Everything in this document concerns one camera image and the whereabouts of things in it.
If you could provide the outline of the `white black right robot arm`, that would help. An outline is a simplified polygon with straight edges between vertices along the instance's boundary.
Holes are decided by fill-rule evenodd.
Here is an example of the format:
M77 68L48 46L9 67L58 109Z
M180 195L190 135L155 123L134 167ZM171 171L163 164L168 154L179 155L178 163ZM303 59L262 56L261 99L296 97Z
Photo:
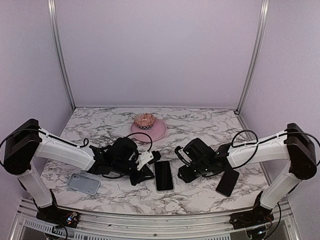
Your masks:
M200 176L235 171L246 165L283 160L286 162L278 177L257 197L257 206L248 212L247 219L258 224L267 216L267 210L293 190L300 182L313 178L318 170L316 146L319 140L304 132L296 123L267 137L236 144L234 141L212 149L200 138L191 140L185 147L174 150L183 162L178 177L190 183Z

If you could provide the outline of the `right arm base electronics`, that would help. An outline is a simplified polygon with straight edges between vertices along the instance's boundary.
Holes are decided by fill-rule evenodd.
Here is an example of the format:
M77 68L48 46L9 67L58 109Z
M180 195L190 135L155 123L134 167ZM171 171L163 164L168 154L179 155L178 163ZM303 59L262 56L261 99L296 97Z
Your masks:
M273 220L272 210L262 207L261 203L256 200L251 210L231 214L229 223L234 230L238 230L265 224Z

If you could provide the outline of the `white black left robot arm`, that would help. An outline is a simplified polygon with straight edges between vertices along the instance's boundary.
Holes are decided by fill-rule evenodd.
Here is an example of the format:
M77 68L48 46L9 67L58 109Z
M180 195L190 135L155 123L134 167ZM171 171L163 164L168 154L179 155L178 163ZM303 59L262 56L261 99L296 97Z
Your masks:
M74 166L92 175L107 176L116 173L128 176L131 185L153 179L149 165L158 161L158 151L138 151L136 143L129 136L119 137L105 147L95 147L84 139L81 145L62 139L39 126L31 118L5 137L0 145L4 147L1 166L15 175L32 196L35 204L43 209L44 215L53 223L63 219L63 211L57 207L55 196L33 169L33 158L43 158Z

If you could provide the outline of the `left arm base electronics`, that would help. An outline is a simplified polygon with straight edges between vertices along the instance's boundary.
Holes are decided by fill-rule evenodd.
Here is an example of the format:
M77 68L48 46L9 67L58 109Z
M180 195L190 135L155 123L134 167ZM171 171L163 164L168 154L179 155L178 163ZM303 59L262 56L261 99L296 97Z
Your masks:
M52 198L51 205L47 207L39 207L33 199L33 203L37 208L36 218L61 227L76 228L78 226L80 214L77 211L71 211L59 208L56 199Z

